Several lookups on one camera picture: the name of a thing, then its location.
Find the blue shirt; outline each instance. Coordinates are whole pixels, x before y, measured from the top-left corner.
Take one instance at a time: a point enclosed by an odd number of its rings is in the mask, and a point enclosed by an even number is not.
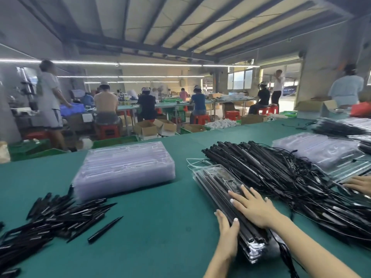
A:
[[[206,110],[205,100],[206,96],[204,94],[194,94],[192,96],[192,101],[194,102],[194,109]]]
[[[85,106],[91,106],[91,107],[94,106],[94,98],[93,98],[90,94],[85,94],[85,95],[81,98],[81,102],[82,102],[82,104],[84,104]]]
[[[363,90],[364,79],[360,76],[351,75],[337,79],[328,93],[338,107],[342,105],[354,105],[358,103],[358,93]]]

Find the white cap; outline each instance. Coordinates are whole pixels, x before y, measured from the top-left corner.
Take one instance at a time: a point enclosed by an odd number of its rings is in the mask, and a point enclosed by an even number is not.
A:
[[[100,83],[100,85],[107,85],[107,86],[109,86],[109,83],[108,83],[107,81],[102,81],[102,82]]]

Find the black pants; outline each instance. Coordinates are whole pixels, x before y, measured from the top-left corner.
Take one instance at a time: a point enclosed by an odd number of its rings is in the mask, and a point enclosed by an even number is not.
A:
[[[282,94],[281,91],[274,91],[272,93],[272,103],[279,106],[278,101],[279,101],[279,98],[281,97],[281,94]]]
[[[261,105],[259,103],[254,104],[250,106],[250,109],[248,110],[249,114],[259,114],[259,109],[265,108],[267,105]]]

